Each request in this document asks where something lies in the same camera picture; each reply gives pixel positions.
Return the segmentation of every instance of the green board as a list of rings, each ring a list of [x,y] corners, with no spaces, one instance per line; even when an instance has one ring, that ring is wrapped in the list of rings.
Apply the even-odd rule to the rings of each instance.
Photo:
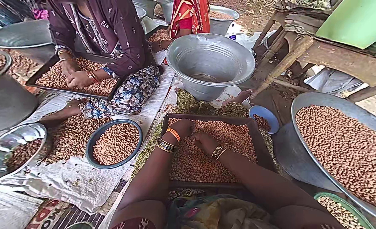
[[[376,0],[343,0],[316,36],[367,48],[376,41]]]

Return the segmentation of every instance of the woman's right hand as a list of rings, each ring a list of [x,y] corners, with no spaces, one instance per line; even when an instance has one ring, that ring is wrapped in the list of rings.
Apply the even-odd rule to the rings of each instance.
[[[74,72],[80,71],[80,68],[77,65],[75,60],[64,60],[61,62],[61,66],[62,66],[62,73],[67,77],[70,76]]]
[[[215,151],[216,147],[218,147],[219,143],[209,136],[206,133],[196,133],[194,134],[195,137],[195,145],[199,147],[201,150],[205,151],[206,154],[209,156]]]

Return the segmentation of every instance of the bangle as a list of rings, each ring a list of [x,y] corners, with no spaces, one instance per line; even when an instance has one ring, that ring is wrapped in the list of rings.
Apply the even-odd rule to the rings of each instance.
[[[70,51],[68,51],[68,50],[65,50],[65,49],[61,49],[61,50],[59,50],[59,51],[58,51],[58,56],[61,55],[62,53],[68,53],[68,54],[70,54],[70,55],[73,56],[72,52],[70,52]]]
[[[166,132],[170,132],[178,141],[181,140],[179,134],[174,129],[168,128]]]
[[[165,152],[168,152],[168,153],[174,153],[177,149],[177,146],[164,141],[162,138],[160,138],[158,140],[157,146],[158,146],[158,148],[160,148],[160,149],[162,149],[162,150],[164,150]]]
[[[211,157],[218,160],[226,150],[227,147],[224,144],[219,144],[218,147],[216,147],[215,151],[212,153]]]
[[[165,49],[163,49],[163,47],[161,47],[161,41],[158,43],[158,46],[160,46],[161,50],[165,50]]]
[[[62,58],[62,59],[60,59],[60,60],[58,61],[58,64],[59,64],[60,62],[64,61],[64,60],[71,60],[71,61],[74,61],[73,59],[69,59],[69,58]]]
[[[100,81],[97,79],[96,75],[92,71],[86,72],[87,76],[91,78],[95,83],[100,83]]]

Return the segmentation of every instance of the woman's left hand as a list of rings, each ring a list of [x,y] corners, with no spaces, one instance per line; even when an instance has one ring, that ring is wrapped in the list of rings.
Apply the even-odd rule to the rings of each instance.
[[[176,121],[174,124],[171,125],[170,128],[174,129],[182,140],[186,136],[190,136],[192,134],[192,132],[194,131],[194,127],[194,122],[192,122],[189,119],[182,119]]]
[[[77,71],[77,72],[70,74],[66,78],[66,81],[68,82],[69,88],[74,88],[74,87],[84,88],[84,87],[94,84],[93,79],[89,78],[89,76],[87,76],[87,73],[85,71]]]

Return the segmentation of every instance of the green bowl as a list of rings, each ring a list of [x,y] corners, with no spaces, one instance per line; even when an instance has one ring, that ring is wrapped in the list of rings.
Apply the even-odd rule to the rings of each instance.
[[[359,223],[361,226],[363,226],[366,229],[375,229],[370,222],[366,219],[364,215],[358,209],[356,209],[354,206],[352,206],[350,203],[348,203],[346,200],[342,199],[341,197],[328,193],[328,192],[319,192],[315,194],[314,199],[318,200],[319,197],[329,197],[331,200],[333,200],[335,203],[341,203],[341,205],[351,212],[356,218],[358,218]]]

